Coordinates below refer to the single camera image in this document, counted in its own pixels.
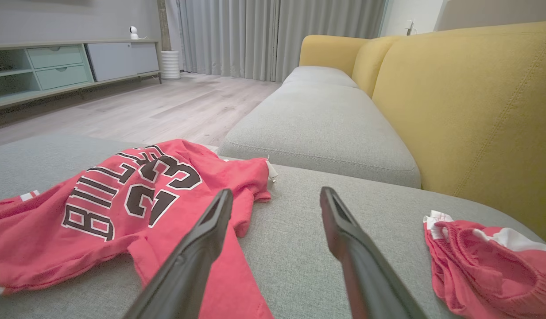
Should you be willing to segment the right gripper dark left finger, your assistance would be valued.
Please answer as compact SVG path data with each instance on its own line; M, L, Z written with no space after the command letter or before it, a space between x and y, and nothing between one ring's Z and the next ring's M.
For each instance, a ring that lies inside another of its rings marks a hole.
M232 204L232 190L220 190L125 313L125 319L199 317L210 269L224 246Z

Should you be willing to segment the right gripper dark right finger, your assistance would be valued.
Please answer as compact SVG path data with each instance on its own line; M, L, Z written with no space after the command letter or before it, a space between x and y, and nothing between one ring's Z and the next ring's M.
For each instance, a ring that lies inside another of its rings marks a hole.
M320 193L324 233L339 260L354 319L424 319L425 313L331 187Z

